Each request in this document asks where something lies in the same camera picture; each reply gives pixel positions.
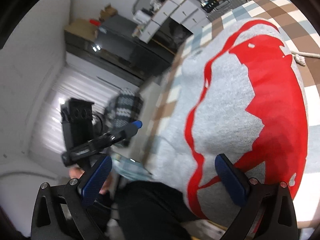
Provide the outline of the person's left hand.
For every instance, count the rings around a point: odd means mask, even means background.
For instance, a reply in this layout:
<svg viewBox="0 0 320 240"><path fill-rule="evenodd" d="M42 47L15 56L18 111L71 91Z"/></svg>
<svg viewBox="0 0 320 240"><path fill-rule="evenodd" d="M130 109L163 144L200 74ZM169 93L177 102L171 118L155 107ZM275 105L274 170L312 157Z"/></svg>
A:
<svg viewBox="0 0 320 240"><path fill-rule="evenodd" d="M84 174L84 172L85 171L83 169L81 169L80 167L77 167L77 166L71 167L69 169L69 176L71 179L73 179L73 178L79 179ZM112 184L112 181L113 181L113 177L112 177L112 174L110 173L108 175L108 177L106 178L105 182L103 183L99 193L105 194L109 190L109 188Z"/></svg>

